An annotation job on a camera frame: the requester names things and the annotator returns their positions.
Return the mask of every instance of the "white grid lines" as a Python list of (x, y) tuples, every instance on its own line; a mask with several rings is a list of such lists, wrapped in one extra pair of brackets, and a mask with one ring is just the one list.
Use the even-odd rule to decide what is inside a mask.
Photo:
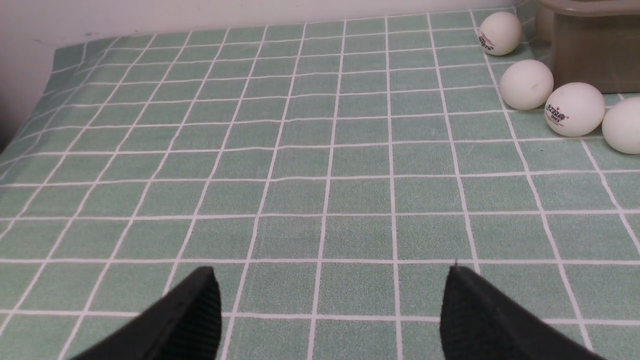
[[(427, 13), (427, 22), (429, 24), (429, 29), (431, 29), (431, 16)], [(431, 42), (433, 43), (433, 33), (429, 32), (431, 37)], [(465, 197), (465, 188), (462, 184), (462, 177), (460, 176), (460, 167), (458, 166), (458, 153), (456, 152), (456, 145), (453, 141), (453, 132), (451, 129), (451, 122), (449, 121), (449, 114), (447, 113), (447, 100), (444, 95), (444, 89), (442, 88), (442, 76), (440, 74), (440, 68), (438, 66), (438, 55), (436, 52), (433, 52), (433, 61), (436, 65), (436, 75), (438, 77), (438, 85), (440, 86), (440, 100), (442, 102), (442, 109), (444, 111), (444, 119), (447, 124), (447, 132), (449, 135), (449, 143), (451, 145), (451, 153), (453, 158), (453, 168), (456, 174), (456, 180), (458, 184), (458, 191), (460, 192), (460, 203), (462, 205), (462, 212), (465, 217), (465, 229), (467, 231), (467, 238), (469, 241), (469, 247), (471, 249), (471, 256), (476, 260), (474, 263), (474, 270), (480, 274), (480, 265), (477, 262), (477, 250), (476, 250), (476, 242), (474, 241), (474, 234), (471, 230), (471, 217), (469, 216), (467, 209), (467, 198)]]
[[(342, 22), (342, 45), (340, 46), (341, 53), (344, 52), (344, 42), (346, 39), (345, 37), (346, 33), (347, 33), (347, 22), (344, 21)], [(342, 75), (340, 74), (340, 72), (342, 71), (343, 60), (344, 60), (344, 55), (340, 55), (340, 63), (339, 63), (339, 70), (338, 70), (339, 75), (338, 75), (338, 82), (336, 86), (335, 102), (333, 105), (334, 108), (333, 108), (333, 122), (331, 127), (331, 140), (330, 140), (330, 146), (329, 146), (329, 161), (326, 169), (327, 180), (324, 183), (323, 215), (322, 215), (321, 224), (320, 224), (320, 242), (318, 245), (318, 256), (316, 261), (316, 277), (314, 281), (314, 299), (311, 307), (312, 316), (318, 315), (318, 303), (320, 301), (320, 282), (321, 282), (322, 266), (323, 266), (323, 260), (324, 260), (323, 259), (324, 258), (324, 241), (326, 239), (326, 219), (327, 219), (327, 213), (329, 211), (328, 210), (329, 209), (329, 192), (331, 188), (331, 180), (329, 179), (329, 177), (331, 176), (332, 169), (333, 169), (333, 152), (335, 150), (335, 128), (337, 125), (338, 104), (340, 102), (340, 86), (342, 82)], [(312, 317), (311, 325), (309, 327), (307, 360), (312, 360), (314, 355), (314, 347), (316, 343), (316, 322), (317, 322), (316, 317)]]
[[(225, 40), (227, 39), (227, 35), (229, 34), (228, 30), (225, 32), (225, 36), (222, 40), (222, 42), (224, 43)], [(205, 79), (207, 78), (207, 76), (211, 73), (211, 70), (214, 67), (214, 64), (216, 63), (216, 60), (218, 59), (218, 56), (220, 55), (220, 50), (222, 49), (222, 46), (218, 49), (218, 52), (216, 53), (216, 56), (213, 58), (213, 61), (211, 62), (211, 65), (209, 66), (209, 70), (207, 71), (207, 75), (205, 76)], [(202, 81), (202, 84), (200, 85), (200, 88), (198, 89), (198, 94), (200, 93), (200, 91), (202, 90), (202, 87), (204, 86), (204, 81)], [(236, 106), (236, 113), (240, 107), (240, 102), (238, 101), (238, 105)], [(194, 105), (194, 101), (191, 102), (191, 105), (189, 107), (189, 110), (187, 111), (187, 113), (184, 115), (184, 118), (182, 119), (182, 124), (184, 124), (188, 117), (189, 117), (189, 113), (191, 112), (191, 109), (193, 108)], [(231, 120), (231, 123), (229, 124), (229, 127), (227, 128), (227, 132), (225, 133), (225, 138), (223, 139), (223, 143), (221, 145), (221, 149), (224, 148), (225, 144), (227, 143), (227, 139), (229, 134), (231, 133), (231, 128), (233, 127), (233, 123), (234, 123), (234, 119)], [(171, 272), (169, 273), (169, 277), (166, 280), (166, 284), (164, 285), (164, 289), (163, 289), (163, 295), (169, 292), (169, 289), (171, 288), (171, 283), (173, 281), (173, 278), (175, 277), (175, 272), (178, 268), (178, 260), (182, 257), (182, 254), (184, 253), (184, 249), (186, 249), (187, 247), (187, 242), (189, 241), (189, 238), (191, 237), (191, 234), (193, 233), (193, 228), (195, 226), (196, 223), (196, 218), (195, 216), (198, 214), (198, 212), (200, 211), (200, 207), (202, 206), (202, 203), (204, 202), (204, 197), (206, 196), (207, 193), (207, 189), (209, 188), (209, 183), (211, 182), (211, 179), (213, 178), (213, 175), (216, 172), (216, 169), (218, 168), (218, 164), (220, 163), (220, 157), (222, 156), (222, 151), (220, 151), (218, 153), (218, 155), (216, 156), (216, 161), (214, 162), (214, 166), (211, 170), (211, 173), (209, 174), (209, 177), (206, 179), (206, 183), (204, 184), (204, 187), (202, 188), (202, 191), (200, 192), (200, 198), (198, 199), (198, 204), (196, 205), (195, 210), (193, 211), (193, 216), (191, 219), (191, 222), (189, 224), (189, 229), (187, 230), (187, 234), (184, 237), (184, 240), (182, 242), (182, 245), (180, 246), (180, 250), (178, 251), (178, 254), (176, 255), (176, 259), (175, 262), (173, 263), (173, 266), (171, 267)]]
[(387, 53), (386, 64), (387, 64), (387, 131), (388, 131), (388, 139), (389, 139), (389, 189), (390, 189), (390, 203), (391, 203), (391, 242), (392, 242), (392, 251), (393, 251), (393, 259), (394, 259), (394, 301), (395, 301), (395, 310), (396, 310), (396, 351), (398, 360), (402, 360), (403, 358), (403, 340), (402, 340), (402, 323), (400, 321), (400, 316), (402, 315), (400, 309), (400, 273), (399, 267), (397, 264), (398, 260), (398, 239), (397, 239), (397, 218), (396, 218), (396, 182), (394, 181), (394, 150), (392, 145), (393, 139), (393, 125), (391, 120), (391, 75), (389, 72), (389, 21), (388, 18), (385, 17), (385, 47)]
[[(110, 96), (112, 96), (112, 95), (115, 93), (116, 88), (114, 88), (114, 89), (113, 89), (113, 91), (111, 92), (111, 95), (110, 95)], [(74, 138), (74, 140), (73, 140), (73, 141), (71, 141), (71, 143), (70, 143), (70, 144), (69, 144), (69, 146), (67, 147), (67, 151), (73, 147), (73, 145), (74, 145), (74, 143), (75, 143), (76, 141), (78, 141), (78, 139), (80, 138), (80, 136), (81, 136), (81, 134), (82, 134), (82, 132), (83, 132), (83, 131), (84, 131), (84, 129), (83, 129), (82, 131), (78, 132), (78, 134), (76, 135), (76, 137)], [(54, 168), (49, 172), (49, 175), (47, 176), (47, 178), (46, 178), (46, 179), (44, 180), (44, 182), (42, 183), (42, 186), (39, 186), (39, 187), (38, 187), (38, 188), (37, 188), (37, 189), (36, 189), (36, 190), (31, 194), (31, 196), (29, 197), (29, 199), (28, 199), (28, 200), (27, 200), (27, 202), (25, 203), (25, 205), (24, 205), (23, 209), (20, 211), (20, 213), (18, 213), (18, 215), (15, 217), (15, 219), (14, 219), (14, 220), (12, 220), (12, 221), (9, 223), (9, 225), (7, 226), (7, 228), (2, 232), (2, 234), (0, 234), (0, 241), (1, 241), (1, 240), (2, 240), (2, 238), (7, 234), (7, 232), (8, 232), (8, 231), (13, 227), (13, 225), (14, 225), (14, 223), (15, 223), (15, 220), (19, 219), (19, 218), (22, 216), (22, 214), (24, 214), (24, 213), (25, 213), (25, 211), (27, 211), (27, 209), (29, 208), (29, 206), (30, 206), (31, 202), (33, 202), (33, 199), (35, 199), (35, 197), (38, 195), (38, 193), (40, 192), (40, 190), (42, 190), (42, 188), (44, 188), (44, 184), (46, 184), (46, 183), (48, 183), (48, 182), (49, 182), (49, 180), (51, 179), (51, 177), (53, 176), (53, 174), (55, 174), (55, 172), (57, 171), (57, 169), (60, 167), (60, 165), (62, 164), (62, 162), (63, 162), (63, 161), (64, 161), (64, 159), (65, 159), (65, 156), (66, 156), (66, 154), (63, 154), (63, 155), (62, 155), (62, 157), (60, 158), (60, 160), (57, 162), (56, 166), (55, 166), (55, 167), (54, 167)], [(87, 197), (89, 196), (90, 192), (91, 192), (91, 188), (90, 188), (90, 189), (85, 193), (83, 201), (87, 199)], [(48, 253), (48, 255), (47, 255), (47, 259), (50, 259), (50, 258), (51, 258), (51, 256), (53, 255), (54, 251), (56, 250), (56, 247), (58, 246), (58, 244), (60, 244), (60, 241), (62, 240), (62, 237), (63, 237), (64, 232), (65, 232), (65, 231), (66, 231), (66, 229), (68, 229), (68, 227), (71, 225), (71, 222), (72, 222), (72, 221), (73, 221), (73, 218), (70, 218), (70, 219), (68, 220), (68, 222), (67, 222), (67, 224), (66, 224), (66, 226), (65, 226), (64, 230), (62, 231), (62, 233), (60, 234), (60, 236), (59, 236), (59, 237), (58, 237), (58, 239), (56, 240), (56, 243), (53, 245), (53, 247), (52, 247), (52, 248), (51, 248), (51, 250), (49, 251), (49, 253)], [(44, 266), (45, 266), (45, 264), (44, 264), (44, 263), (43, 263), (42, 265), (40, 265), (40, 267), (38, 268), (38, 270), (37, 270), (36, 274), (33, 276), (33, 278), (32, 278), (32, 280), (31, 280), (31, 282), (29, 283), (29, 285), (27, 286), (27, 288), (24, 290), (24, 293), (22, 294), (22, 296), (20, 297), (20, 299), (18, 300), (18, 302), (17, 302), (17, 303), (16, 303), (16, 305), (14, 306), (14, 309), (18, 309), (18, 308), (20, 308), (20, 306), (22, 305), (22, 303), (26, 300), (27, 296), (29, 295), (29, 292), (31, 291), (31, 289), (33, 288), (33, 286), (34, 286), (34, 285), (35, 285), (35, 283), (37, 282), (38, 278), (40, 277), (40, 274), (42, 274), (42, 272), (43, 272), (43, 270), (44, 270)], [(2, 335), (2, 333), (3, 333), (3, 332), (4, 332), (4, 330), (6, 329), (6, 326), (9, 324), (9, 322), (11, 321), (11, 319), (12, 319), (12, 315), (11, 315), (11, 314), (9, 314), (9, 316), (7, 316), (7, 317), (4, 319), (4, 321), (3, 321), (2, 325), (0, 325), (0, 335)]]
[[(11, 310), (0, 309), (0, 314), (13, 313)], [(60, 311), (60, 310), (18, 310), (15, 313), (20, 315), (31, 316), (80, 316), (80, 311)], [(87, 316), (92, 317), (113, 317), (113, 318), (133, 318), (140, 313), (127, 311), (89, 311)], [(229, 318), (231, 313), (222, 313), (222, 317)], [(271, 320), (310, 320), (312, 315), (309, 314), (272, 314), (272, 313), (235, 313), (233, 316), (238, 318), (255, 318), (255, 319), (271, 319)], [(395, 321), (396, 316), (385, 315), (316, 315), (319, 320), (345, 320), (345, 321)], [(403, 322), (439, 322), (438, 316), (400, 316)], [(543, 318), (542, 321), (552, 325), (577, 325), (576, 319), (569, 318)], [(588, 325), (608, 325), (635, 327), (640, 326), (640, 320), (609, 320), (609, 319), (588, 319), (584, 321)]]
[[(151, 44), (151, 42), (153, 41), (155, 37), (153, 37), (151, 40), (149, 40), (149, 43), (147, 44), (147, 46), (149, 44)], [(178, 56), (180, 56), (180, 53), (182, 53), (182, 49), (178, 52), (178, 55), (176, 55), (175, 59), (178, 58)], [(156, 92), (158, 91), (158, 89), (160, 89), (160, 86), (163, 84), (164, 79), (167, 77), (167, 75), (169, 74), (169, 71), (171, 71), (172, 65), (170, 65), (169, 67), (167, 67), (167, 70), (164, 72), (164, 75), (162, 77), (162, 79), (160, 80), (160, 82), (157, 83), (156, 87), (154, 88), (154, 91), (151, 93), (151, 95), (149, 96), (149, 102), (146, 103), (144, 105), (144, 107), (141, 109), (140, 113), (138, 114), (138, 116), (136, 117), (136, 120), (134, 121), (134, 123), (137, 123), (140, 118), (142, 118), (142, 115), (144, 114), (145, 110), (147, 109), (147, 106), (150, 103), (150, 100), (153, 98), (153, 96), (156, 94)], [(105, 165), (105, 167), (102, 169), (102, 171), (100, 172), (100, 174), (98, 175), (98, 178), (96, 178), (96, 181), (98, 179), (100, 179), (107, 171), (107, 169), (109, 168), (109, 166), (111, 166), (111, 164), (113, 163), (113, 160), (116, 157), (116, 154), (118, 152), (118, 150), (121, 148), (121, 146), (127, 141), (129, 135), (131, 134), (131, 132), (133, 131), (133, 128), (131, 128), (127, 134), (124, 136), (124, 138), (120, 141), (120, 143), (118, 144), (118, 146), (116, 147), (116, 151), (114, 153), (114, 155), (112, 155), (112, 157), (109, 159), (109, 161), (107, 162), (107, 164)], [(162, 162), (160, 162), (160, 164), (158, 165), (158, 169), (156, 170), (156, 172), (159, 171), (159, 169), (162, 167)], [(145, 188), (142, 191), (142, 194), (140, 195), (140, 199), (138, 201), (138, 204), (136, 205), (136, 208), (133, 212), (133, 215), (137, 215), (138, 211), (140, 210), (140, 208), (142, 207), (142, 204), (145, 200), (145, 197), (147, 195), (148, 189), (151, 186), (151, 182), (148, 182), (145, 185)], [(83, 201), (80, 203), (80, 205), (78, 206), (78, 209), (75, 213), (75, 216), (78, 216), (78, 214), (80, 213), (80, 211), (82, 211), (83, 206), (86, 202), (86, 200), (88, 199), (89, 194), (92, 192), (92, 190), (95, 188), (95, 185), (93, 185), (88, 191), (87, 194), (85, 196), (85, 198), (83, 199)], [(133, 223), (133, 220), (128, 221), (127, 226), (124, 228), (124, 230), (122, 231), (122, 234), (120, 235), (118, 241), (116, 242), (116, 245), (113, 249), (113, 251), (111, 252), (111, 256), (109, 257), (109, 260), (112, 261), (113, 259), (115, 259), (115, 256), (118, 253), (118, 250), (120, 249), (120, 246), (122, 245), (122, 243), (124, 242), (124, 239), (127, 235), (127, 232), (129, 231), (129, 229), (131, 228), (131, 224)], [(60, 238), (58, 239), (58, 243), (62, 240), (63, 234), (60, 234)], [(93, 288), (91, 290), (91, 293), (89, 294), (89, 297), (86, 300), (86, 303), (84, 305), (83, 311), (89, 311), (89, 308), (91, 307), (91, 304), (93, 303), (93, 300), (95, 298), (96, 293), (98, 292), (98, 289), (100, 288), (100, 284), (102, 283), (102, 280), (104, 279), (107, 271), (109, 270), (109, 267), (111, 265), (111, 262), (107, 261), (107, 263), (104, 265), (104, 267), (102, 268), (102, 271), (100, 272), (100, 274), (98, 275), (98, 279), (96, 280), (95, 284), (93, 285)], [(80, 328), (80, 325), (82, 324), (83, 320), (85, 318), (85, 315), (81, 315), (77, 321), (76, 324), (74, 325), (74, 328), (71, 330), (71, 333), (69, 334), (69, 337), (67, 338), (62, 350), (60, 350), (60, 354), (58, 355), (58, 360), (62, 360), (65, 355), (67, 354), (67, 351), (69, 350), (69, 346), (71, 346), (71, 343), (73, 342), (74, 338), (76, 337), (76, 334)]]
[[(262, 44), (264, 43), (264, 38), (267, 34), (267, 27), (264, 28), (264, 32), (262, 34), (262, 42), (260, 43), (260, 48), (262, 47)], [(300, 42), (300, 48), (298, 49), (298, 53), (300, 53), (302, 49), (302, 41)], [(256, 55), (256, 59), (253, 61), (253, 65), (251, 70), (249, 71), (249, 76), (251, 76), (254, 68), (255, 68), (255, 63), (257, 62), (257, 55)], [(246, 88), (249, 84), (249, 79), (246, 80), (246, 83), (244, 84), (244, 89), (241, 95), (241, 98), (244, 96), (244, 93), (246, 92)], [(293, 87), (293, 79), (291, 79), (291, 83), (289, 84), (289, 94), (291, 94), (291, 89)], [(287, 111), (287, 107), (289, 104), (289, 99), (287, 99), (286, 105), (285, 105), (285, 110), (283, 111), (283, 118), (285, 117), (286, 111)], [(280, 128), (278, 130), (278, 137), (276, 139), (276, 146), (278, 146), (279, 142), (280, 142), (280, 138), (282, 137), (282, 126), (284, 125), (284, 123), (280, 124)], [(246, 253), (246, 262), (244, 264), (243, 267), (243, 272), (242, 275), (240, 276), (240, 283), (238, 284), (238, 289), (236, 292), (236, 296), (234, 299), (234, 306), (232, 309), (232, 316), (230, 317), (229, 323), (227, 325), (227, 329), (225, 331), (225, 339), (224, 339), (224, 343), (223, 343), (223, 347), (221, 350), (221, 355), (220, 355), (220, 359), (225, 360), (228, 356), (228, 351), (229, 351), (229, 345), (231, 342), (231, 335), (233, 333), (233, 328), (234, 328), (234, 323), (235, 323), (235, 317), (233, 316), (234, 313), (237, 312), (238, 307), (240, 306), (240, 299), (242, 297), (242, 292), (243, 292), (243, 288), (244, 288), (244, 282), (246, 281), (246, 274), (249, 271), (249, 259), (251, 259), (251, 256), (253, 255), (253, 247), (255, 245), (255, 240), (256, 240), (256, 235), (257, 235), (257, 227), (258, 227), (258, 222), (259, 222), (259, 215), (262, 213), (262, 209), (264, 208), (264, 203), (267, 197), (267, 192), (269, 190), (269, 179), (273, 173), (273, 166), (274, 166), (274, 162), (275, 162), (275, 156), (276, 156), (276, 152), (274, 151), (274, 153), (272, 154), (271, 157), (271, 163), (269, 164), (269, 172), (268, 172), (268, 177), (267, 177), (267, 181), (264, 184), (264, 188), (262, 189), (262, 197), (260, 199), (260, 204), (258, 206), (258, 213), (255, 217), (255, 219), (253, 220), (253, 230), (252, 230), (252, 238), (251, 238), (251, 242), (249, 244), (249, 249), (247, 250)]]
[[(471, 10), (469, 10), (470, 14), (471, 14), (471, 19), (474, 23), (474, 27), (477, 28), (476, 26), (476, 20), (473, 16), (473, 13), (471, 12)], [(483, 53), (484, 59), (486, 61), (487, 67), (489, 68), (489, 73), (491, 75), (492, 81), (493, 81), (493, 85), (495, 87), (495, 91), (498, 93), (498, 98), (500, 100), (500, 105), (502, 106), (502, 108), (504, 109), (504, 116), (507, 120), (507, 123), (509, 125), (509, 130), (511, 132), (511, 136), (513, 137), (513, 143), (516, 146), (516, 150), (518, 152), (518, 155), (520, 157), (520, 160), (522, 161), (522, 165), (524, 166), (525, 169), (525, 173), (526, 173), (526, 177), (527, 177), (527, 182), (529, 183), (529, 187), (531, 188), (531, 191), (533, 193), (533, 196), (535, 198), (536, 201), (536, 206), (538, 207), (538, 210), (540, 211), (541, 215), (541, 219), (542, 219), (542, 224), (543, 227), (545, 229), (545, 233), (547, 234), (547, 238), (549, 240), (549, 244), (551, 244), (551, 248), (553, 250), (554, 256), (556, 257), (556, 259), (558, 260), (558, 270), (560, 271), (560, 278), (562, 278), (562, 282), (564, 284), (564, 287), (566, 289), (567, 295), (569, 296), (569, 300), (571, 302), (572, 308), (573, 308), (573, 312), (575, 313), (575, 317), (576, 319), (578, 319), (579, 322), (579, 327), (580, 327), (580, 332), (582, 333), (582, 339), (584, 341), (585, 346), (589, 349), (589, 350), (593, 350), (593, 344), (591, 342), (591, 339), (589, 338), (589, 333), (587, 332), (587, 327), (584, 324), (584, 319), (582, 318), (582, 313), (580, 312), (580, 307), (578, 305), (578, 300), (575, 297), (575, 294), (573, 293), (571, 284), (569, 282), (569, 278), (567, 277), (566, 274), (566, 270), (564, 269), (564, 265), (562, 263), (560, 263), (560, 252), (558, 251), (557, 248), (557, 244), (556, 241), (554, 239), (554, 235), (551, 233), (551, 228), (549, 227), (549, 223), (548, 223), (548, 219), (547, 219), (547, 214), (546, 211), (544, 210), (543, 206), (542, 206), (542, 201), (540, 200), (540, 195), (538, 193), (538, 190), (536, 189), (536, 185), (533, 183), (533, 178), (531, 176), (531, 173), (529, 172), (529, 164), (527, 163), (527, 160), (525, 159), (525, 156), (522, 152), (522, 149), (520, 147), (520, 144), (516, 141), (517, 136), (515, 133), (515, 130), (513, 129), (513, 124), (511, 122), (511, 117), (509, 116), (509, 113), (506, 111), (507, 107), (504, 104), (504, 101), (502, 100), (502, 96), (500, 96), (500, 89), (498, 86), (498, 82), (495, 79), (495, 75), (493, 73), (493, 70), (491, 68), (491, 64), (489, 62), (489, 57), (487, 56), (486, 53)]]
[[(318, 260), (309, 259), (213, 259), (213, 258), (181, 258), (181, 259), (0, 259), (0, 264), (245, 264), (249, 263), (286, 263), (286, 264), (317, 264)], [(447, 264), (453, 265), (455, 262), (459, 264), (491, 264), (491, 265), (616, 265), (616, 266), (638, 266), (640, 260), (590, 260), (590, 259), (415, 259), (415, 260), (393, 260), (393, 259), (342, 259), (342, 258), (323, 258), (322, 263), (329, 264), (377, 264), (377, 265), (393, 265), (397, 264)]]
[(627, 217), (625, 216), (625, 214), (623, 212), (623, 208), (620, 206), (620, 204), (616, 200), (616, 197), (613, 195), (613, 191), (611, 190), (611, 187), (609, 186), (609, 183), (607, 182), (607, 178), (604, 176), (605, 172), (600, 170), (600, 167), (598, 166), (598, 163), (596, 162), (596, 159), (594, 159), (593, 154), (589, 150), (589, 147), (587, 146), (587, 143), (584, 142), (584, 140), (581, 140), (580, 142), (582, 143), (582, 148), (587, 153), (587, 157), (589, 158), (589, 161), (591, 161), (591, 164), (593, 165), (593, 167), (596, 169), (596, 172), (600, 176), (600, 180), (602, 182), (602, 186), (607, 191), (607, 194), (609, 195), (609, 198), (611, 199), (611, 202), (616, 207), (616, 209), (618, 209), (618, 211), (620, 212), (620, 220), (622, 221), (622, 224), (624, 225), (625, 229), (627, 230), (627, 233), (631, 237), (631, 240), (634, 242), (634, 245), (636, 246), (636, 250), (638, 251), (638, 254), (640, 254), (640, 241), (638, 241), (638, 237), (634, 233), (634, 230), (631, 228), (631, 225), (629, 225), (629, 221), (627, 220)]

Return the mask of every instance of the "plastic container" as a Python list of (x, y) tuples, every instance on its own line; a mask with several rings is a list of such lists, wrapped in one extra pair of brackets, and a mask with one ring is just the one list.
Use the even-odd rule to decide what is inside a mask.
[(639, 0), (526, 0), (516, 13), (555, 88), (580, 81), (604, 94), (640, 92)]

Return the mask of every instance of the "white ping pong ball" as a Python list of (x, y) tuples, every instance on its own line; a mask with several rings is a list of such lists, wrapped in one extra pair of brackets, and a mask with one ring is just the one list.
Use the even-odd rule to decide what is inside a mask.
[(480, 25), (478, 40), (482, 49), (488, 54), (506, 55), (518, 47), (521, 39), (522, 23), (512, 13), (493, 13)]
[(604, 115), (602, 134), (617, 151), (640, 154), (640, 97), (625, 99), (612, 106)]
[(568, 83), (557, 88), (545, 105), (547, 124), (563, 136), (582, 136), (602, 123), (604, 96), (587, 83)]
[(510, 66), (500, 79), (500, 96), (518, 110), (535, 109), (554, 89), (551, 70), (538, 60), (522, 60)]

